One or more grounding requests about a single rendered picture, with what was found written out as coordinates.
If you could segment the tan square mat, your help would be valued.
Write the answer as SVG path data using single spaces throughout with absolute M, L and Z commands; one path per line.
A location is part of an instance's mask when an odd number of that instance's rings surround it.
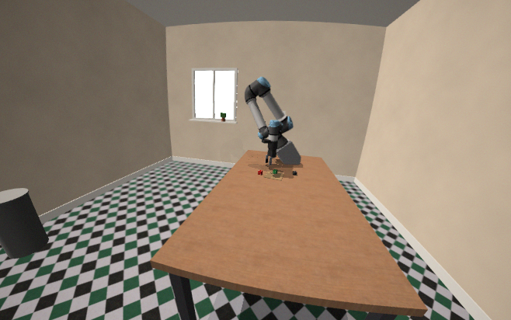
M 271 171 L 268 171 L 264 177 L 265 178 L 269 178 L 269 179 L 277 179 L 277 180 L 281 180 L 283 178 L 283 173 L 277 173 L 277 174 L 273 174 L 273 172 Z

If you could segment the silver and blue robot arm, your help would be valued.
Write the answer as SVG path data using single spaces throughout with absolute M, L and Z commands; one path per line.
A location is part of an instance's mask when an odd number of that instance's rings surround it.
M 257 127 L 259 128 L 259 138 L 262 140 L 263 137 L 267 138 L 269 135 L 278 135 L 277 149 L 280 149 L 288 142 L 282 133 L 292 129 L 294 125 L 292 119 L 283 113 L 276 100 L 273 98 L 269 87 L 271 87 L 271 85 L 264 79 L 264 77 L 257 78 L 252 84 L 247 86 L 245 90 L 245 101 L 246 104 L 249 105 Z M 271 120 L 269 122 L 268 127 L 266 126 L 256 102 L 256 96 L 263 98 L 266 105 L 276 118 L 276 120 Z M 283 125 L 280 125 L 280 122 L 282 122 Z

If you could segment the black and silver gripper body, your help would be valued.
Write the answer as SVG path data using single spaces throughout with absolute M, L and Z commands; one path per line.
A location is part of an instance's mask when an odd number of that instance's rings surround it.
M 269 140 L 268 139 L 264 139 L 264 138 L 265 137 L 263 137 L 263 139 L 262 139 L 262 143 L 268 144 L 267 155 L 270 156 L 270 157 L 276 157 L 278 135 L 277 136 L 269 135 Z

